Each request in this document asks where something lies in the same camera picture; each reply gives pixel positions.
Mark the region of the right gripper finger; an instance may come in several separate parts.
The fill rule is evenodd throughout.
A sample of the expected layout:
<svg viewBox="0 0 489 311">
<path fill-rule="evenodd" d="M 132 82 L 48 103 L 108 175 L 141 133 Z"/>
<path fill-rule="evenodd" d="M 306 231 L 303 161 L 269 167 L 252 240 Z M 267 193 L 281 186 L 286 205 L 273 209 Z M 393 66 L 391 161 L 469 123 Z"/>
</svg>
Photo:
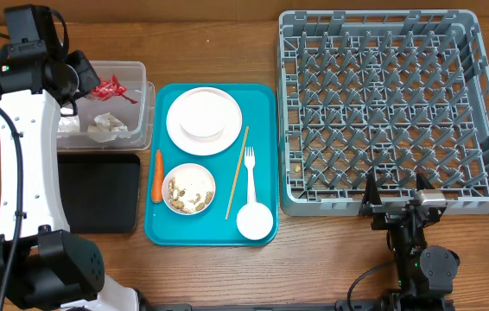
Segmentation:
<svg viewBox="0 0 489 311">
<path fill-rule="evenodd" d="M 423 172 L 416 173 L 416 190 L 432 190 L 434 186 L 429 182 Z"/>
<path fill-rule="evenodd" d="M 363 196 L 363 204 L 369 204 L 374 206 L 380 206 L 382 201 L 378 192 L 377 182 L 375 175 L 371 171 L 366 178 L 365 193 Z"/>
</svg>

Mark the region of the red snack wrapper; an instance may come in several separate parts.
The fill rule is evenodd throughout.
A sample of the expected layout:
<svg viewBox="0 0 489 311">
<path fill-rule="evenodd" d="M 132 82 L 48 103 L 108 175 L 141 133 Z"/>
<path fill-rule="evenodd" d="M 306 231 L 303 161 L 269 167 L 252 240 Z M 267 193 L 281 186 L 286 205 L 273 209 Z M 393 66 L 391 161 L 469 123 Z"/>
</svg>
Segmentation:
<svg viewBox="0 0 489 311">
<path fill-rule="evenodd" d="M 131 104 L 136 104 L 137 101 L 133 98 L 128 97 L 125 93 L 128 89 L 123 86 L 118 80 L 116 75 L 112 75 L 110 79 L 99 79 L 99 85 L 92 89 L 89 93 L 89 97 L 99 100 L 106 101 L 114 97 L 121 97 L 130 102 Z"/>
</svg>

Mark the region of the white napkin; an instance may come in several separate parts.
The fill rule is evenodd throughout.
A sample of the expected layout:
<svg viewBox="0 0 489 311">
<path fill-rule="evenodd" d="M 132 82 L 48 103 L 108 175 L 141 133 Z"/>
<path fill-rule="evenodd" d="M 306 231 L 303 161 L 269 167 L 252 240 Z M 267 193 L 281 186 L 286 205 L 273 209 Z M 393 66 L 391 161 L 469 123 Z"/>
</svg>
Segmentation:
<svg viewBox="0 0 489 311">
<path fill-rule="evenodd" d="M 78 116 L 61 117 L 58 124 L 59 133 L 79 133 L 80 121 Z"/>
<path fill-rule="evenodd" d="M 110 112 L 96 116 L 94 124 L 87 127 L 88 136 L 98 143 L 115 140 L 120 131 L 127 131 L 127 126 Z"/>
</svg>

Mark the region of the white bowl with food scraps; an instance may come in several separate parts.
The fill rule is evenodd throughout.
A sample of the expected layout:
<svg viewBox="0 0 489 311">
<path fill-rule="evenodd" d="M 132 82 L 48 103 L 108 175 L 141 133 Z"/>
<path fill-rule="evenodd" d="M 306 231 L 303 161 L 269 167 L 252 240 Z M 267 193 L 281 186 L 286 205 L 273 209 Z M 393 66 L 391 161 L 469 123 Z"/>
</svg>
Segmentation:
<svg viewBox="0 0 489 311">
<path fill-rule="evenodd" d="M 216 194 L 213 175 L 196 163 L 184 163 L 170 170 L 162 183 L 162 199 L 174 213 L 191 216 L 204 212 Z"/>
</svg>

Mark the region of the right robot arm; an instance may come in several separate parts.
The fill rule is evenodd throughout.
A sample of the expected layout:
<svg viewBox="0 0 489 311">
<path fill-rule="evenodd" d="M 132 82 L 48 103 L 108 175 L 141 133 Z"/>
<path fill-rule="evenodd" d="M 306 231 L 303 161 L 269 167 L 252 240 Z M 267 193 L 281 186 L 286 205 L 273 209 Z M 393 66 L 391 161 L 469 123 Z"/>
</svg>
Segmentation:
<svg viewBox="0 0 489 311">
<path fill-rule="evenodd" d="M 445 299 L 453 292 L 453 280 L 460 266 L 459 256 L 444 247 L 429 246 L 424 229 L 438 223 L 448 206 L 442 191 L 434 188 L 422 173 L 416 175 L 416 194 L 403 206 L 387 206 L 380 197 L 375 174 L 367 175 L 365 194 L 359 214 L 372 217 L 373 231 L 385 231 L 393 260 L 366 271 L 347 291 L 351 310 L 352 292 L 367 276 L 394 265 L 398 289 L 386 290 L 370 302 L 370 310 L 453 310 Z"/>
</svg>

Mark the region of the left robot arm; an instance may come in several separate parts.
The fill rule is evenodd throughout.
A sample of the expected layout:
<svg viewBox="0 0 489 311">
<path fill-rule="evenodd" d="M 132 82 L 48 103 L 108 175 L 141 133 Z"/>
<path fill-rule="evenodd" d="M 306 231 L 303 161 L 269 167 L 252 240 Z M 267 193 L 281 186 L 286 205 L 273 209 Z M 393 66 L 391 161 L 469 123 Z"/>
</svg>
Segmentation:
<svg viewBox="0 0 489 311">
<path fill-rule="evenodd" d="M 91 240 L 70 230 L 60 198 L 61 110 L 99 85 L 90 61 L 58 34 L 61 14 L 25 4 L 4 11 L 0 50 L 0 308 L 144 310 L 141 294 L 105 273 Z"/>
</svg>

